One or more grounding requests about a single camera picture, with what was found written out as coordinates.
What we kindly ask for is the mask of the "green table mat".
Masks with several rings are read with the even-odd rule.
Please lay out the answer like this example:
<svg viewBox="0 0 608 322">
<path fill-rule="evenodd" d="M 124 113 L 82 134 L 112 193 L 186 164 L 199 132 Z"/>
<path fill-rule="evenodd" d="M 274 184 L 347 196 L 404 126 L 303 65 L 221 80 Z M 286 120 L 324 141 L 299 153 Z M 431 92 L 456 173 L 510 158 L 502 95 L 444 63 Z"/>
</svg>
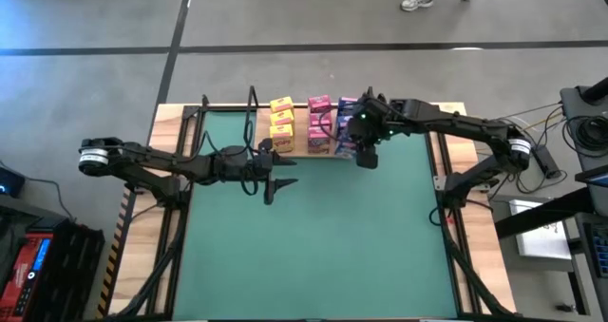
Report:
<svg viewBox="0 0 608 322">
<path fill-rule="evenodd" d="M 173 316 L 198 319 L 453 317 L 457 313 L 421 135 L 375 169 L 300 159 L 271 204 L 236 182 L 197 186 Z"/>
</svg>

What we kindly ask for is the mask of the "yellow Corn Pops cereal box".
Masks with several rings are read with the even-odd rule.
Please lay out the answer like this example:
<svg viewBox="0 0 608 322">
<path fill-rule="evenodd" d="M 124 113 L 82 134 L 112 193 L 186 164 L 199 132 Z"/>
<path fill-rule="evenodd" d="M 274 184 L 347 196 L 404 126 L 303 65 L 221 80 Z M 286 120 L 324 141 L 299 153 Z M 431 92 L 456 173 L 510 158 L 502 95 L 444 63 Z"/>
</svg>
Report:
<svg viewBox="0 0 608 322">
<path fill-rule="evenodd" d="M 286 153 L 295 149 L 295 136 L 290 124 L 272 125 L 269 134 L 276 152 Z"/>
<path fill-rule="evenodd" d="M 270 123 L 271 126 L 279 126 L 279 125 L 287 125 L 290 126 L 295 125 L 295 116 L 291 109 L 286 109 L 282 111 L 277 111 L 270 115 Z"/>
<path fill-rule="evenodd" d="M 273 113 L 286 111 L 286 110 L 293 111 L 294 103 L 293 103 L 293 100 L 291 97 L 289 97 L 289 96 L 282 97 L 282 98 L 271 100 L 270 108 Z"/>
</svg>

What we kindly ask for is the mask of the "grey cart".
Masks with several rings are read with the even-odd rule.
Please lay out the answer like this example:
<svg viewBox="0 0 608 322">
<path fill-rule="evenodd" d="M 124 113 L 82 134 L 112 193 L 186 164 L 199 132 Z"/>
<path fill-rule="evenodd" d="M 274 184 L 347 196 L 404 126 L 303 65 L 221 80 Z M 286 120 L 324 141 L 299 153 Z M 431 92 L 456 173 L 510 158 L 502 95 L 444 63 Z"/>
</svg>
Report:
<svg viewBox="0 0 608 322">
<path fill-rule="evenodd" d="M 560 98 L 566 118 L 561 134 L 581 169 L 608 164 L 608 77 L 595 85 L 564 88 Z"/>
</svg>

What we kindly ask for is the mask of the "yellow black hazard tape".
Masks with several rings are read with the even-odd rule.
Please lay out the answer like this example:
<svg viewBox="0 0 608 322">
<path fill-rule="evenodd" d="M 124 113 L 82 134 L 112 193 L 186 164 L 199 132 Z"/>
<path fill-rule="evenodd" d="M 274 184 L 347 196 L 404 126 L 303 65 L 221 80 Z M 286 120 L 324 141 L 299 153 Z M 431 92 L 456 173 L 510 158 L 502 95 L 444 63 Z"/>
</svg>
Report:
<svg viewBox="0 0 608 322">
<path fill-rule="evenodd" d="M 136 198 L 137 195 L 129 189 L 125 189 L 123 191 L 119 215 L 115 225 L 114 235 L 111 239 L 110 252 L 108 254 L 105 266 L 104 280 L 100 291 L 100 299 L 95 312 L 95 317 L 97 319 L 101 319 L 109 315 L 129 230 L 129 220 L 132 218 Z"/>
</svg>

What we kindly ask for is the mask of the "black device with blue light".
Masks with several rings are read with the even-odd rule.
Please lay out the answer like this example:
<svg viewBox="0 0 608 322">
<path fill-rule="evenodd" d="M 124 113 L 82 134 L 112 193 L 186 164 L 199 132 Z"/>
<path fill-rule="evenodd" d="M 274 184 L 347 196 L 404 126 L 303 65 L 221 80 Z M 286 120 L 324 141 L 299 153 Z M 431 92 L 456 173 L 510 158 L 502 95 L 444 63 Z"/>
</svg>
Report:
<svg viewBox="0 0 608 322">
<path fill-rule="evenodd" d="M 19 198 L 25 182 L 26 178 L 23 175 L 0 167 L 0 195 Z"/>
</svg>

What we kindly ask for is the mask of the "black laptop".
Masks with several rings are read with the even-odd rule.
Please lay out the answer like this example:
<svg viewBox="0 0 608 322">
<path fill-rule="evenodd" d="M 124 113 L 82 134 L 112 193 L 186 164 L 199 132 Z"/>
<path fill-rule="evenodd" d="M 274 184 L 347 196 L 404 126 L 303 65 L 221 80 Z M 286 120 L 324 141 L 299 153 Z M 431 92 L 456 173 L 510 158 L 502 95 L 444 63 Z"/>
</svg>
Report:
<svg viewBox="0 0 608 322">
<path fill-rule="evenodd" d="M 578 173 L 575 181 L 608 188 L 608 164 Z"/>
</svg>

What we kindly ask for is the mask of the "black power brick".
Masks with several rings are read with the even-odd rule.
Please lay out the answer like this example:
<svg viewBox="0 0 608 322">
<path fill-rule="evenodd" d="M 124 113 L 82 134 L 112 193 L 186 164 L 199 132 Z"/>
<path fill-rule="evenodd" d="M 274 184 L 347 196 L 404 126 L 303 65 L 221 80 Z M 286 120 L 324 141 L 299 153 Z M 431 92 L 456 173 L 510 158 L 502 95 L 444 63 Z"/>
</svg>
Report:
<svg viewBox="0 0 608 322">
<path fill-rule="evenodd" d="M 532 155 L 546 179 L 553 180 L 561 176 L 561 170 L 545 145 L 536 146 Z"/>
</svg>

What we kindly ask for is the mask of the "black keyboard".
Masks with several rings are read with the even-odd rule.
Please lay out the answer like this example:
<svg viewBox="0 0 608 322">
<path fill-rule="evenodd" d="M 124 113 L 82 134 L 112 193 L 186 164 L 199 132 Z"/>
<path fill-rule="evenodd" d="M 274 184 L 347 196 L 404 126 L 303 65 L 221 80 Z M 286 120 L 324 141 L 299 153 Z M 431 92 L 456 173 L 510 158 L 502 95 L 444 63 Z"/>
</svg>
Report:
<svg viewBox="0 0 608 322">
<path fill-rule="evenodd" d="M 592 223 L 587 234 L 597 277 L 608 278 L 608 225 Z"/>
</svg>

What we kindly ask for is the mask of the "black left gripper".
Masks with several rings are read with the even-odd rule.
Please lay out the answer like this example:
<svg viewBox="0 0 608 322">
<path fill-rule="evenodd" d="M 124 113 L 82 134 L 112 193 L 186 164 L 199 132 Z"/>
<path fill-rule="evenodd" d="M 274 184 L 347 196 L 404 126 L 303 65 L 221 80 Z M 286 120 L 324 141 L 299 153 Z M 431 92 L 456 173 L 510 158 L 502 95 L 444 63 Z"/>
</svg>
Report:
<svg viewBox="0 0 608 322">
<path fill-rule="evenodd" d="M 274 165 L 293 166 L 296 162 L 282 157 L 274 150 L 273 140 L 271 138 L 263 139 L 258 144 L 259 154 L 254 155 L 246 162 L 246 179 L 247 180 L 264 180 L 271 174 Z M 274 202 L 275 193 L 290 184 L 298 182 L 298 179 L 266 179 L 264 189 L 264 203 L 271 205 Z"/>
</svg>

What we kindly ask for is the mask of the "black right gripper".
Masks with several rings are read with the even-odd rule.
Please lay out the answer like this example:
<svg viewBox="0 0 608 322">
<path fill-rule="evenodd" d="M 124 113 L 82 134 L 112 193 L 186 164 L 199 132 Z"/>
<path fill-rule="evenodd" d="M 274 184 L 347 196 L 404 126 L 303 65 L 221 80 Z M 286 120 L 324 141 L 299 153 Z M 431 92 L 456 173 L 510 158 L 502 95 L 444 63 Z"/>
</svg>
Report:
<svg viewBox="0 0 608 322">
<path fill-rule="evenodd" d="M 399 133 L 399 102 L 386 101 L 383 94 L 375 95 L 371 86 L 358 99 L 349 120 L 349 137 L 357 145 L 356 164 L 376 169 L 378 156 L 374 143 L 389 140 Z"/>
</svg>

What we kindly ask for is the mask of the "black table frame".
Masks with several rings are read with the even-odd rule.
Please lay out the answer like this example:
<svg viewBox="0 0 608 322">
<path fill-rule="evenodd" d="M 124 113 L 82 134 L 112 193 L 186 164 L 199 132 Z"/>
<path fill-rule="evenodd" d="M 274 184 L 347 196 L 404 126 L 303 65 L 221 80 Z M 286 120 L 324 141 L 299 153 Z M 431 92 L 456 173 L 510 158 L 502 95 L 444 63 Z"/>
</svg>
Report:
<svg viewBox="0 0 608 322">
<path fill-rule="evenodd" d="M 160 104 L 157 107 L 153 125 L 150 133 L 149 145 L 163 151 L 173 152 L 178 150 L 182 154 L 189 154 L 196 150 L 194 141 L 198 138 L 198 132 L 203 115 L 199 114 L 201 104 Z M 456 137 L 436 137 L 431 134 L 431 161 L 436 165 L 437 173 L 444 175 L 448 166 L 451 170 L 465 171 L 477 163 L 473 142 Z M 468 249 L 469 262 L 478 276 L 484 282 L 491 293 L 499 302 L 510 311 L 516 311 L 511 286 L 508 281 L 504 259 L 500 250 L 500 243 L 494 227 L 492 213 L 481 204 L 489 205 L 486 195 L 481 192 L 471 192 L 468 202 L 462 210 L 452 213 L 448 218 L 449 230 L 458 241 L 463 251 L 465 245 Z M 137 194 L 134 203 L 132 217 L 136 213 L 152 205 L 153 197 L 150 194 Z M 118 281 L 114 290 L 109 314 L 118 313 L 134 297 L 143 286 L 150 272 L 172 241 L 174 234 L 182 218 L 181 211 L 168 212 L 162 209 L 150 210 L 134 220 L 129 220 L 129 230 L 123 257 L 118 273 Z M 465 275 L 457 264 L 456 278 L 458 294 L 462 303 L 457 303 L 457 308 L 462 306 L 466 313 L 478 310 L 489 314 L 489 309 L 481 303 L 480 308 L 473 308 L 473 289 L 466 282 Z M 181 260 L 171 260 L 168 268 L 161 275 L 158 284 L 155 284 L 150 293 L 152 303 L 148 308 L 148 301 L 142 307 L 140 315 L 162 314 L 163 317 L 171 317 L 169 308 L 172 308 L 173 297 L 169 294 L 173 287 L 177 288 L 177 280 L 180 272 Z"/>
</svg>

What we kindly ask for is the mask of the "white paper sheet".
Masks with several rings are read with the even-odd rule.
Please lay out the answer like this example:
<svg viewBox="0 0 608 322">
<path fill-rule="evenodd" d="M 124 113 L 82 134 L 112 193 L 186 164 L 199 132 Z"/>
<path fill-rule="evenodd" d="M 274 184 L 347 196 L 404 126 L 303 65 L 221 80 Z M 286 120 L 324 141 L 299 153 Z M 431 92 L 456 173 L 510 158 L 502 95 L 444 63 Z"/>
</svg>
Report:
<svg viewBox="0 0 608 322">
<path fill-rule="evenodd" d="M 551 222 L 537 229 L 515 235 L 515 239 L 520 256 L 572 259 L 562 221 Z"/>
</svg>

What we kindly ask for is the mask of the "red device with blue display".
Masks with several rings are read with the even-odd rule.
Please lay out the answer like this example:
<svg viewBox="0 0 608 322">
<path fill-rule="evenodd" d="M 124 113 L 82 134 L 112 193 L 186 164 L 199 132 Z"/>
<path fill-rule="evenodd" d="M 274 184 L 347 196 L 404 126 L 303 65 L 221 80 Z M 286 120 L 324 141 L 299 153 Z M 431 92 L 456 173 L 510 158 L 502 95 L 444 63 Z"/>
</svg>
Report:
<svg viewBox="0 0 608 322">
<path fill-rule="evenodd" d="M 0 296 L 0 322 L 26 322 L 32 315 L 34 296 L 52 240 L 52 233 L 26 234 Z"/>
</svg>

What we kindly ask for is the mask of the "black bar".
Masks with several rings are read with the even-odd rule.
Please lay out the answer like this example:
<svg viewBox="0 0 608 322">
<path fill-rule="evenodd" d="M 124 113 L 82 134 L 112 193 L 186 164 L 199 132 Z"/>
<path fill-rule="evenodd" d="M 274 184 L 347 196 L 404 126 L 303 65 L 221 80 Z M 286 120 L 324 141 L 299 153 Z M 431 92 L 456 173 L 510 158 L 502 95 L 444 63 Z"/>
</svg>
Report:
<svg viewBox="0 0 608 322">
<path fill-rule="evenodd" d="M 581 188 L 537 207 L 512 214 L 495 223 L 498 239 L 535 230 L 578 213 L 595 214 L 596 209 L 588 188 Z"/>
</svg>

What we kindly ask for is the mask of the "black crate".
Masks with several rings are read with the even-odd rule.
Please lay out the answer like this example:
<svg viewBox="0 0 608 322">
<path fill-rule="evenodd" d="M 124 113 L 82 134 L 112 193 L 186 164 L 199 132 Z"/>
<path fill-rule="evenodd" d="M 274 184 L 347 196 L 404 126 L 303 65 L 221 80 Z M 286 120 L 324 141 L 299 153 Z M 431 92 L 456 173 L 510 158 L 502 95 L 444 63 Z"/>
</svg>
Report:
<svg viewBox="0 0 608 322">
<path fill-rule="evenodd" d="M 65 220 L 53 229 L 40 284 L 40 322 L 80 320 L 97 271 L 105 237 L 101 230 Z"/>
</svg>

